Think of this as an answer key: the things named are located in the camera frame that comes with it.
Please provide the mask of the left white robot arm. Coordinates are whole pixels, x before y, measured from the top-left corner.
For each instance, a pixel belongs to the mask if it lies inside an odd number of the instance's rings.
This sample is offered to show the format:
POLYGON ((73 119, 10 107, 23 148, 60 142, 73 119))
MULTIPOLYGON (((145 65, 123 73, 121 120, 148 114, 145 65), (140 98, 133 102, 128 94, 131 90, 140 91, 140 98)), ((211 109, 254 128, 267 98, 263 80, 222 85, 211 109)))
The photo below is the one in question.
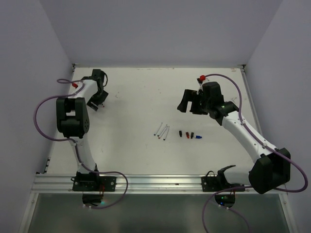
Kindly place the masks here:
POLYGON ((58 97, 56 100, 56 124, 58 131, 71 145, 77 162, 77 175, 88 174, 84 179, 84 185, 89 190, 97 190, 101 185, 88 143, 90 119, 88 107, 98 111, 108 96, 104 90, 107 85, 107 74, 94 69, 90 76, 84 76, 77 81, 60 80, 60 83, 71 84, 72 93, 67 97, 58 97))

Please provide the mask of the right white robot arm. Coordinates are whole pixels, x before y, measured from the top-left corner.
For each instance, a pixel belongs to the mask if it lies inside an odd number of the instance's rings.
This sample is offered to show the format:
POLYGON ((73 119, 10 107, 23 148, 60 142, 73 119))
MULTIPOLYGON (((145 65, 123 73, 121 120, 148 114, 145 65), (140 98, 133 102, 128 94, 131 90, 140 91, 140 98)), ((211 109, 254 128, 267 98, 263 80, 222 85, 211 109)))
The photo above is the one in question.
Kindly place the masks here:
POLYGON ((239 114, 239 108, 231 101, 225 101, 217 82, 200 85, 199 90, 186 89, 177 109, 184 113, 188 103, 190 112, 196 115, 209 115, 228 130, 244 147, 253 161, 253 166, 242 167, 229 165, 218 170, 217 175, 207 177, 208 187, 213 191, 228 190, 243 185, 252 186, 258 193, 277 188, 290 180, 290 153, 266 141, 252 126, 248 129, 247 121, 239 114))

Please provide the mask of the black marker pen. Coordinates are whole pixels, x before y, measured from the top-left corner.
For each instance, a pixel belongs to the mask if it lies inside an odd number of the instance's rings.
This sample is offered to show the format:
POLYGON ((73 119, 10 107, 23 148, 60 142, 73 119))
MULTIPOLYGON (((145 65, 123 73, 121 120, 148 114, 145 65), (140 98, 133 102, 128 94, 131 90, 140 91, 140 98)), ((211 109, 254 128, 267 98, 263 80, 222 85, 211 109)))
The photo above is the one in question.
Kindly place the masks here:
POLYGON ((168 126, 167 129, 166 129, 166 132, 165 132, 165 136, 163 138, 163 141, 165 141, 167 139, 167 135, 168 135, 168 132, 170 130, 170 127, 168 126))
POLYGON ((168 125, 166 124, 165 127, 161 130, 161 132, 157 135, 158 139, 160 139, 163 136, 167 128, 168 128, 168 125))

